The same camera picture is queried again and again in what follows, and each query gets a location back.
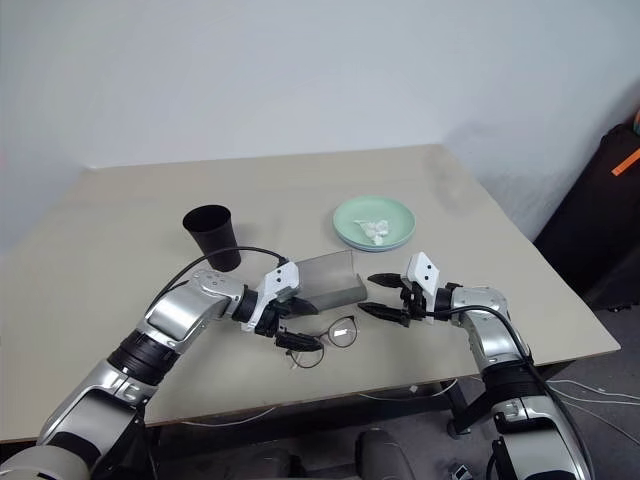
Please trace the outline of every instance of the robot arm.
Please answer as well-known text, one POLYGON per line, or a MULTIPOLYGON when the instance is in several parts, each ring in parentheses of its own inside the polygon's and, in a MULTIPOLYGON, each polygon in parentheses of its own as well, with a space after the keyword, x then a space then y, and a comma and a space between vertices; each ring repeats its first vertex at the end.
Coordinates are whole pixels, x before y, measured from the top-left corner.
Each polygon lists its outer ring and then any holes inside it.
POLYGON ((501 480, 591 480, 576 433, 548 395, 528 347, 511 326, 504 296, 489 287, 447 284, 438 288, 438 277, 433 262, 418 253, 403 275, 369 278, 382 286, 401 288, 404 308, 371 302, 359 306, 406 327, 412 319, 431 316, 467 332, 486 391, 456 415, 452 427, 460 434, 478 421, 493 418, 500 433, 493 450, 501 480))
POLYGON ((88 479, 115 445, 128 443, 164 376, 214 320, 230 318, 243 330, 275 335, 276 343, 313 348, 305 336, 278 331, 275 302, 291 299, 299 286, 292 262, 268 273, 257 291, 220 272, 196 271, 148 310, 47 419, 36 446, 0 466, 0 477, 88 479))

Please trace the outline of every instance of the white tissue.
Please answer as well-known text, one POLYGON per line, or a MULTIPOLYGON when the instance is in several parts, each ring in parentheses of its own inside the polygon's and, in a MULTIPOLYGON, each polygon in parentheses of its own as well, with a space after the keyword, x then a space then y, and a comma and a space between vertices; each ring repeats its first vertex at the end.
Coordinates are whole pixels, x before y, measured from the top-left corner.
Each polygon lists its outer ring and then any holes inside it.
POLYGON ((364 234, 374 245, 382 245, 383 237, 389 235, 389 222, 386 220, 379 220, 377 222, 354 220, 353 222, 360 225, 364 234))

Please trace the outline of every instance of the orange strap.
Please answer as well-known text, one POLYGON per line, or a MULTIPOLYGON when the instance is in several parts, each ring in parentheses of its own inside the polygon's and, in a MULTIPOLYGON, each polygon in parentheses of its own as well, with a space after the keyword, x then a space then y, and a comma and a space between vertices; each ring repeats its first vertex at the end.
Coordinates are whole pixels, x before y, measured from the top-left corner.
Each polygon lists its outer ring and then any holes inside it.
POLYGON ((640 148, 625 158, 620 165, 611 170, 611 173, 617 177, 638 160, 640 160, 640 148))

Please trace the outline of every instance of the stacked plates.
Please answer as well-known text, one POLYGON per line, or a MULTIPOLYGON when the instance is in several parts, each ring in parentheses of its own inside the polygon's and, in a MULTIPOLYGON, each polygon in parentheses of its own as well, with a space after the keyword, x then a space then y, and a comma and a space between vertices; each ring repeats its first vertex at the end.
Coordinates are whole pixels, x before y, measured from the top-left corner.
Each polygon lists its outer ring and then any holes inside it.
POLYGON ((416 228, 416 218, 402 203, 387 197, 365 195, 340 205, 333 214, 333 227, 347 245, 365 252, 386 252, 409 241, 416 228), (389 222, 389 234, 382 245, 375 245, 356 221, 389 222))

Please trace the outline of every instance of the tabletop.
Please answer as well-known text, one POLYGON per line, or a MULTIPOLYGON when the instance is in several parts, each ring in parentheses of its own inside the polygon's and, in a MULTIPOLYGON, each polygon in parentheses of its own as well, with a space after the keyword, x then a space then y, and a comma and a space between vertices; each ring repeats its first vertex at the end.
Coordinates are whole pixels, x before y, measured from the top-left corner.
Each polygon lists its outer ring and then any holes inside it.
MULTIPOLYGON (((438 145, 346 153, 116 167, 85 172, 0 270, 0 440, 34 437, 60 401, 135 327, 164 283, 200 252, 181 220, 222 204, 239 245, 292 260, 345 250, 331 218, 343 201, 385 195, 417 225, 403 247, 354 251, 363 279, 400 272, 424 251, 442 281, 487 285, 509 302, 538 364, 610 352, 618 343, 500 207, 438 145)), ((273 259, 243 253, 231 275, 255 287, 273 259)), ((400 305, 368 282, 369 300, 400 305)), ((464 331, 409 329, 346 306, 306 317, 319 331, 354 313, 357 341, 292 368, 273 339, 212 324, 167 375, 149 423, 177 421, 477 373, 464 331)))

